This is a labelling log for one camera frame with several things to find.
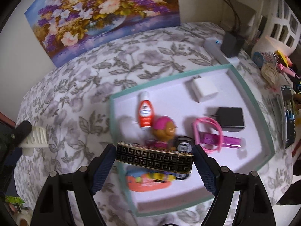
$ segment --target flower painting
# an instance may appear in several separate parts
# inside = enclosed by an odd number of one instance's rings
[[[111,40],[180,25],[178,0],[35,0],[25,16],[56,67]]]

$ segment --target gray floral pattern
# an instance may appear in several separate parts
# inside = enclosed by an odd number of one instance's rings
[[[74,172],[101,154],[106,144],[112,142],[111,94],[160,77],[218,64],[203,43],[206,37],[222,39],[223,34],[220,27],[208,22],[137,33],[94,48],[46,75],[24,96],[17,124],[29,120],[45,127],[49,149],[35,149],[32,157],[20,158],[14,171],[18,194],[33,209],[50,171]],[[291,184],[291,150],[285,150],[280,142],[268,98],[273,92],[244,51],[239,58],[237,70],[257,99],[274,141],[276,154],[259,173],[275,204]],[[247,147],[238,155],[243,159]],[[212,202],[165,215],[136,218],[118,182],[114,165],[103,189],[94,196],[108,225],[200,225]],[[74,193],[69,196],[76,224],[82,225]],[[235,193],[225,225],[231,225],[237,201]]]

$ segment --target black cable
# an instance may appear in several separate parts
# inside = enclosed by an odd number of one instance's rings
[[[235,11],[234,6],[233,6],[231,0],[228,0],[228,2],[230,3],[231,8],[232,8],[232,10],[233,10],[233,12],[234,12],[234,18],[235,18],[234,23],[235,23],[235,24],[236,24],[236,18],[238,19],[238,29],[237,29],[237,31],[239,32],[239,31],[240,31],[240,27],[241,27],[241,21],[240,21],[240,18],[239,18],[239,16],[238,16],[237,12]]]
[[[235,11],[235,9],[233,8],[233,6],[231,6],[231,4],[228,2],[228,1],[226,1],[226,0],[223,0],[232,10],[233,10],[233,13],[234,13],[234,17],[236,17],[237,16],[237,18],[239,19],[239,17],[238,17],[238,14],[237,14],[237,12]],[[233,27],[233,29],[232,29],[233,31],[235,31],[235,32],[239,32],[240,31],[240,25],[238,26],[238,28],[236,29],[236,25],[234,25],[234,27]]]

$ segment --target black power adapter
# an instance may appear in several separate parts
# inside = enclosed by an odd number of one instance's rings
[[[236,57],[244,44],[244,38],[237,32],[226,31],[223,43],[221,46],[222,53],[227,58]]]
[[[245,127],[242,108],[220,107],[216,112],[216,121],[223,131],[239,132]]]

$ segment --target white tray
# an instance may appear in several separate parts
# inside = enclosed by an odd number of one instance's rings
[[[219,94],[206,102],[196,102],[190,81],[197,75],[210,77]],[[138,95],[141,91],[149,92],[156,116],[167,115],[174,120],[177,135],[193,137],[192,122],[198,117],[215,114],[218,107],[242,107],[245,128],[237,133],[224,132],[225,136],[241,138],[242,147],[223,147],[220,153],[214,152],[210,155],[221,166],[227,166],[234,172],[248,174],[251,170],[259,170],[275,154],[269,129],[257,101],[231,64],[180,73],[112,95],[110,130],[114,143],[122,141],[118,120],[124,115],[137,117]],[[202,126],[200,130],[208,131],[208,126]],[[194,165],[187,179],[174,180],[168,188],[148,192],[134,192],[128,189],[125,180],[127,166],[128,164],[118,162],[118,172],[122,189],[136,216],[172,212],[212,197],[206,191]]]

